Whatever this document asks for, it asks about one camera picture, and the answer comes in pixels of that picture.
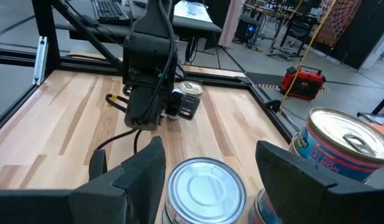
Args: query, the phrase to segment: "gray floor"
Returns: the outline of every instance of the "gray floor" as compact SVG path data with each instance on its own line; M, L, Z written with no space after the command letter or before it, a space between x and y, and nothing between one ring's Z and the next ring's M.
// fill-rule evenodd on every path
M38 40L38 31L33 16L31 1L0 0L0 48L35 52ZM64 19L54 12L55 19ZM268 23L263 29L268 35L273 33L274 23ZM61 54L69 52L97 53L91 44L81 40L71 40L68 32L57 30ZM259 46L267 49L270 40L259 40ZM185 44L178 43L179 58L184 61ZM203 50L204 40L199 42L199 50ZM116 56L122 56L122 49L115 44L105 44ZM193 65L218 68L216 51L206 51L210 54L197 53ZM243 45L232 44L227 52L247 72L268 73L283 76L290 66L298 66L299 60L285 61L280 57L267 57L260 52L247 49ZM241 70L236 63L222 50L218 50L222 69ZM316 106L327 106L345 111L349 114L357 112L370 112L384 97L384 59L379 61L371 70L353 70L331 62L324 57L310 52L305 65L323 70L327 78L325 88L328 93L320 93L312 101L288 98L285 101L285 113L292 121L301 127L302 119L307 117L309 110ZM32 79L32 69L0 65L0 114L12 104L27 87ZM272 99L281 99L283 96L274 89L265 88L265 93Z

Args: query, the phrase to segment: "aluminum frame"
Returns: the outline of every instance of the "aluminum frame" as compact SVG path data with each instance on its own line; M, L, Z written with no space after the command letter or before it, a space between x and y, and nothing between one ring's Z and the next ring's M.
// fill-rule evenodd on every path
M81 23L74 19L74 16L69 13L66 7L59 0L32 0L35 19L37 21L37 28L39 35L47 38L47 61L45 65L44 77L41 82L54 71L65 70L71 72L85 72L95 73L100 75L112 75L122 77L121 70L118 69L118 59L105 49L98 39L94 37ZM67 56L60 56L57 36L55 31L54 17L52 13L52 6L63 15L86 40L91 42L93 46L108 60L85 60L83 58L73 58ZM36 54L27 52L18 52L12 50L0 50L0 63L7 65L19 65L25 67L34 67L36 61ZM187 79L199 82L208 86L219 86L225 88L237 88L248 90L258 103L260 108L265 112L265 115L274 124L275 128L282 135L287 143L290 143L293 135L289 132L287 127L281 122L277 116L278 106L280 101L265 102L258 93L259 87L247 77L227 77L221 75L211 75L207 73L186 72ZM10 119L10 117L23 105L24 102L30 97L33 92L38 89L37 85L32 85L15 103L12 105L1 117L0 128Z

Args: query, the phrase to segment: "colorful tapestry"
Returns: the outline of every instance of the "colorful tapestry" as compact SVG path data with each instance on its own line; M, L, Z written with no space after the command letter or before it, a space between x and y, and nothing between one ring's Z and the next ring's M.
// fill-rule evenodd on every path
M330 9L333 0L322 0L321 15L323 18L327 10ZM342 33L351 23L354 15L358 11L362 0L334 0L337 1L332 12L324 22L321 31L317 35L316 41L334 47Z

